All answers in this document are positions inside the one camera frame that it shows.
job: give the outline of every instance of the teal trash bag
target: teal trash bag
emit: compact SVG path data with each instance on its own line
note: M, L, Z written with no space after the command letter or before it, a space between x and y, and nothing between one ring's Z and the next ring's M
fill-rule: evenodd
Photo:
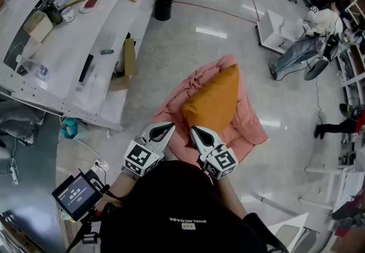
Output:
M73 118L66 117L62 121L61 134L68 140L80 139L87 133L87 126L85 123Z

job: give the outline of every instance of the bottle cap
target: bottle cap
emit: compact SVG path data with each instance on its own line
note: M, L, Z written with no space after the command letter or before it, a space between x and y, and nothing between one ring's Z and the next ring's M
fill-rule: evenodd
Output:
M17 61L17 63L21 63L23 60L22 55L17 55L17 57L15 58L15 60Z

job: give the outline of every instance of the gray floor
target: gray floor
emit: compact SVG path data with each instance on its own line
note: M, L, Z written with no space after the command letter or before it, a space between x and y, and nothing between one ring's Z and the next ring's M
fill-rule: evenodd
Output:
M0 176L0 212L9 211L19 228L52 253L65 251L56 202L51 195L55 189L58 130L58 117L47 115L34 146L17 143L18 186L12 185L11 175ZM13 137L0 139L13 151ZM7 163L0 162L1 173L6 172Z
M252 22L187 3L225 11ZM308 12L301 0L297 5L288 0L177 0L170 20L160 22L151 18L137 58L139 73L132 78L123 112L125 131L112 132L111 138L107 138L105 129L92 128L87 142L109 163L107 182L113 182L129 141L149 123L171 90L200 66L225 54L234 54L252 106L269 135L269 140L256 147L230 177L236 193L248 211L258 212L267 225L288 216L252 201L250 191L298 213L309 212L306 226L321 230L326 227L328 212L303 205L298 197L323 197L327 178L307 174L304 168L334 166L340 155L340 135L328 134L323 141L313 138L319 121L315 80L304 81L302 72L282 81L270 78L267 63L278 55L258 46L255 6L259 16L270 9L294 23ZM197 32L197 27L220 37ZM333 62L318 79L319 103L327 123L340 123L344 119L338 110L344 98L336 72ZM91 162L82 160L94 158L87 148L63 140L59 154L65 154L64 151L72 155L58 159L59 171L64 176L75 167L91 166Z

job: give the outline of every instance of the glossy floor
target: glossy floor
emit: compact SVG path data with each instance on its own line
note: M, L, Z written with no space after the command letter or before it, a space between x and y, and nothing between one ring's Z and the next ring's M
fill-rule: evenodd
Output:
M340 154L340 135L329 134L323 141L314 140L313 130L319 121L316 81L304 81L302 72L272 81L267 63L278 56L258 46L254 29L258 16L267 9L295 22L306 16L307 8L301 0L297 5L288 0L176 1L170 20L160 22L151 18L147 28L137 58L139 73L132 78L123 112L124 132L112 132L111 138L107 138L105 129L92 128L90 138L86 139L110 165L107 182L117 177L129 141L149 123L170 91L200 66L225 54L234 54L252 106L269 135L230 177L234 188L248 210L259 212L268 225L288 216L252 202L248 197L250 191L298 213L309 211L306 226L320 230L328 214L300 204L298 197L320 199L327 179L305 173L304 168L334 166ZM211 7L243 19L189 4ZM344 99L336 72L333 62L318 79L322 118L328 123L343 120L338 104ZM58 171L68 173L75 167L89 168L91 163L81 158L93 157L77 142L61 140Z

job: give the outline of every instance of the clear water bottle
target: clear water bottle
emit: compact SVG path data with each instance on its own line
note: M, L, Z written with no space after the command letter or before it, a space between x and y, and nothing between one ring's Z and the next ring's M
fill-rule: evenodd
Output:
M31 59L25 59L21 55L17 55L15 60L18 63L17 67L15 68L15 72L17 72L18 68L22 65L28 74L32 74L42 81L47 81L48 68L46 68L44 65Z

